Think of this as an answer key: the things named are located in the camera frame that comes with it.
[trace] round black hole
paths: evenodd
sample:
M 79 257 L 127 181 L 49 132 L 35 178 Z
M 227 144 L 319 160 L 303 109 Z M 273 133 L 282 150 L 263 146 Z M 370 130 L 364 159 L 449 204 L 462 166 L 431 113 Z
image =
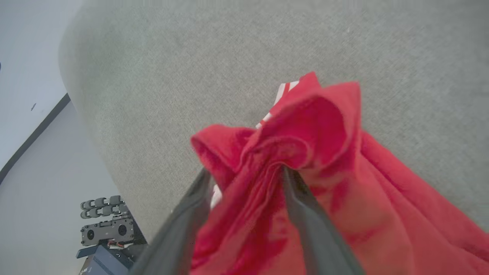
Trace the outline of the round black hole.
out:
M 127 228 L 125 225 L 119 225 L 119 235 L 124 236 L 127 233 Z
M 87 237 L 89 240 L 93 240 L 93 238 L 95 237 L 95 233 L 93 233 L 93 230 L 89 230 L 87 232 Z

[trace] white wall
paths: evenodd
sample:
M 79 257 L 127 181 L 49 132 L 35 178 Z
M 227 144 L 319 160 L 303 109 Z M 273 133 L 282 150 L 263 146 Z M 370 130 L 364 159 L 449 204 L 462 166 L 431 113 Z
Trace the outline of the white wall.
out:
M 80 203 L 117 195 L 102 160 L 69 103 L 0 184 L 0 274 L 75 275 Z
M 58 46 L 81 4 L 0 0 L 0 169 L 66 94 Z

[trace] gray surface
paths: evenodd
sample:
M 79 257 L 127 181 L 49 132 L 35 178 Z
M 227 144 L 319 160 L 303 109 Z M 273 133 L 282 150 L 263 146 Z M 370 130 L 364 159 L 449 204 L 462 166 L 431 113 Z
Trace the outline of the gray surface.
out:
M 197 175 L 190 136 L 254 126 L 280 83 L 356 80 L 363 125 L 489 229 L 489 3 L 483 0 L 89 1 L 61 74 L 151 239 Z
M 118 194 L 69 103 L 0 184 L 0 274 L 75 275 L 80 203 Z

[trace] air vent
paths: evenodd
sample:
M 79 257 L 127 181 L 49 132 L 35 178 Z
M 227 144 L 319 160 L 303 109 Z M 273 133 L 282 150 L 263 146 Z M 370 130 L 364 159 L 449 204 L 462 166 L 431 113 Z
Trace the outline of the air vent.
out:
M 110 269 L 108 269 L 96 256 L 93 256 L 93 261 L 98 264 L 98 266 L 105 271 L 108 275 L 115 275 Z

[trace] red garment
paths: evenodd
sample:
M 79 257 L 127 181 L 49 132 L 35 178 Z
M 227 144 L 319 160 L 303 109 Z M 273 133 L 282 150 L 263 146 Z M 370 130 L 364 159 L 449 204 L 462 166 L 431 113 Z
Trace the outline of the red garment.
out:
M 280 166 L 298 170 L 367 274 L 489 274 L 489 238 L 360 125 L 360 87 L 302 77 L 259 130 L 192 137 L 223 192 L 192 274 L 305 274 Z

